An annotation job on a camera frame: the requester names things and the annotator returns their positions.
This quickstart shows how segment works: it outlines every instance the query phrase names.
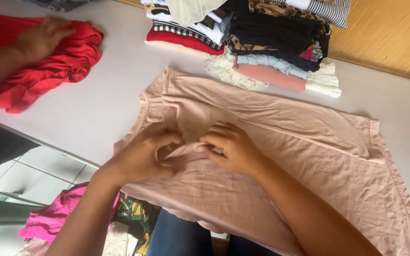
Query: pink folded shirt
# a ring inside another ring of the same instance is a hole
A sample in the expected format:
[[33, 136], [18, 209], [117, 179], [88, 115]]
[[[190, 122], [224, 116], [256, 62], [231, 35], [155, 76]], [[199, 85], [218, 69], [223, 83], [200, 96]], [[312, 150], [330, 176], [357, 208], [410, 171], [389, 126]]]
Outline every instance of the pink folded shirt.
[[259, 79], [281, 87], [305, 91], [306, 80], [293, 75], [286, 75], [276, 69], [266, 65], [236, 64], [238, 56], [235, 58], [233, 69], [247, 77]]
[[[71, 189], [63, 190], [51, 205], [42, 210], [31, 211], [26, 226], [18, 232], [18, 236], [24, 237], [25, 241], [28, 238], [40, 238], [52, 243], [63, 227], [65, 220], [82, 198], [87, 186], [88, 182], [85, 182], [77, 184]], [[112, 216], [115, 213], [118, 199], [119, 194], [113, 203]]]
[[284, 256], [305, 255], [280, 212], [247, 176], [197, 152], [216, 120], [245, 130], [264, 154], [350, 221], [384, 256], [410, 256], [410, 198], [379, 121], [246, 91], [167, 69], [139, 96], [140, 113], [118, 152], [153, 122], [166, 121], [186, 145], [159, 159], [180, 170], [122, 192], [215, 232], [245, 237]]

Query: white table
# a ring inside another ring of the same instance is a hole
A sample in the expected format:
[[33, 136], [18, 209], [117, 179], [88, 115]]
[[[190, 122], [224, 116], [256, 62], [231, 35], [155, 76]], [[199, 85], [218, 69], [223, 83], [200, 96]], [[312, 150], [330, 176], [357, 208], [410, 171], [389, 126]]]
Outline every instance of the white table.
[[[0, 14], [39, 17], [47, 13], [20, 0], [0, 0]], [[102, 59], [86, 79], [61, 84], [21, 114], [0, 109], [0, 124], [87, 163], [102, 165], [111, 157], [113, 143], [135, 122], [140, 108], [137, 96], [167, 65], [206, 76], [203, 59], [144, 44], [151, 20], [143, 9], [96, 0], [59, 15], [90, 20], [105, 34]], [[410, 193], [410, 79], [334, 62], [343, 90], [339, 98], [277, 86], [262, 92], [379, 119], [380, 131]]]

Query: light blue shirt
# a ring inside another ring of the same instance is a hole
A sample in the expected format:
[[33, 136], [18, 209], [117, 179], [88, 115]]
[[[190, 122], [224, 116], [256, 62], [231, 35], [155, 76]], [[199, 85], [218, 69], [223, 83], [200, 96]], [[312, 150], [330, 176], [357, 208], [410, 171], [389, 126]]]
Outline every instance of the light blue shirt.
[[262, 54], [248, 54], [248, 55], [239, 55], [237, 59], [237, 64], [250, 64], [250, 65], [265, 65], [271, 66], [272, 68], [281, 71], [286, 75], [293, 75], [302, 79], [308, 78], [308, 71], [304, 71], [297, 66], [270, 55]]

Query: red folded shirt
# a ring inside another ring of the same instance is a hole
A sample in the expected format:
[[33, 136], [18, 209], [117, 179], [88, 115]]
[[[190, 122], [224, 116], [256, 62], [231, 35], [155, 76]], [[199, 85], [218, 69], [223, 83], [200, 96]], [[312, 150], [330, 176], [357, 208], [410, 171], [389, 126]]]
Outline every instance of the red folded shirt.
[[[0, 46], [16, 42], [18, 35], [43, 18], [15, 18], [0, 15]], [[72, 21], [76, 33], [61, 41], [54, 53], [35, 65], [24, 67], [0, 83], [0, 108], [20, 113], [37, 97], [62, 82], [79, 82], [101, 58], [98, 45], [103, 33], [89, 21]]]
[[200, 41], [195, 37], [182, 36], [174, 32], [154, 31], [153, 28], [148, 32], [147, 41], [164, 41], [173, 44], [182, 45], [188, 48], [200, 50], [213, 55], [220, 55], [224, 53], [224, 46], [220, 50], [211, 48], [208, 44]]

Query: black and white checkered fabric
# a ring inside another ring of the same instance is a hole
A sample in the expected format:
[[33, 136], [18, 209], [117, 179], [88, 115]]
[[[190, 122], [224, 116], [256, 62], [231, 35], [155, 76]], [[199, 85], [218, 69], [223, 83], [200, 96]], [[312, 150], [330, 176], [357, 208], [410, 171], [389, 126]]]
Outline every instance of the black and white checkered fabric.
[[215, 44], [210, 38], [208, 38], [202, 32], [197, 31], [190, 27], [188, 28], [182, 27], [176, 22], [153, 20], [153, 30], [173, 32], [175, 34], [182, 35], [182, 36], [195, 37], [199, 39], [200, 41], [204, 42], [205, 44], [209, 45], [211, 48], [215, 50], [220, 50], [222, 46], [222, 44], [218, 44], [218, 45]]
[[[274, 2], [285, 4], [287, 0], [274, 0]], [[310, 0], [306, 10], [323, 17], [337, 27], [347, 28], [346, 18], [350, 11], [350, 0], [335, 0], [333, 3]]]

